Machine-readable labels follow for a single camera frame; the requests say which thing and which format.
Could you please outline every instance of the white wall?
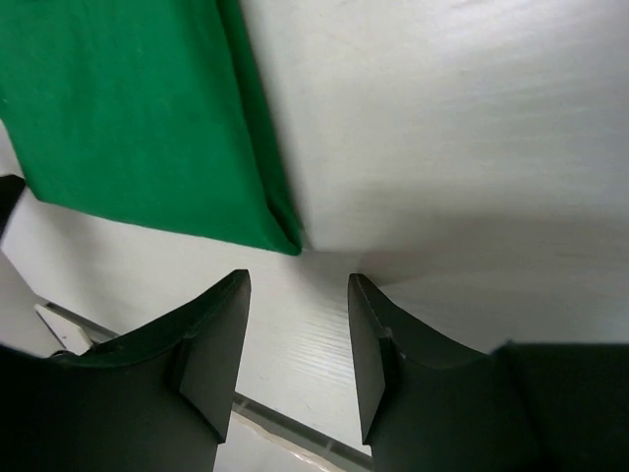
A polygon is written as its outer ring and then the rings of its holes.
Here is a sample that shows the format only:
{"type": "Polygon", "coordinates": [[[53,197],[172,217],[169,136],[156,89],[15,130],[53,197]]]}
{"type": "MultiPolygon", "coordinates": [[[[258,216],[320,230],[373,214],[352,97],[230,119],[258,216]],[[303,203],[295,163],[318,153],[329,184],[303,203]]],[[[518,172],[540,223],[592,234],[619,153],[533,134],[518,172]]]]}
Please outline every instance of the white wall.
{"type": "Polygon", "coordinates": [[[0,254],[0,343],[40,356],[61,344],[37,315],[37,297],[4,254],[0,254]]]}

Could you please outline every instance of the white table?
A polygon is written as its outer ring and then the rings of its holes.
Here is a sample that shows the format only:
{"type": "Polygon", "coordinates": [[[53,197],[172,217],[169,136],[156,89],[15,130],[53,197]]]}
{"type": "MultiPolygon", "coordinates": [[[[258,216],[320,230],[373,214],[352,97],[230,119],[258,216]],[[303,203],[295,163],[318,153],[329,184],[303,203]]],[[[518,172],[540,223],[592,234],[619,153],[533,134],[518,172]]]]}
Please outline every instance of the white table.
{"type": "Polygon", "coordinates": [[[352,270],[479,349],[629,340],[629,4],[243,3],[316,252],[28,198],[5,251],[35,292],[126,331],[246,267],[237,389],[352,446],[352,270]]]}

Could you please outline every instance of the green cloth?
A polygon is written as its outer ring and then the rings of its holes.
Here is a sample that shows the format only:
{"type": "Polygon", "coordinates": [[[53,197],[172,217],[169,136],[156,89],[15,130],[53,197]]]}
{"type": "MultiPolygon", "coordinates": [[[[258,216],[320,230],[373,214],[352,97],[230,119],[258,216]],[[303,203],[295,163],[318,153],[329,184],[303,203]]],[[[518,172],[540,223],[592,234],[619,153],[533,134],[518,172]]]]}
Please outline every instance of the green cloth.
{"type": "Polygon", "coordinates": [[[237,0],[0,0],[0,119],[42,201],[300,253],[237,0]]]}

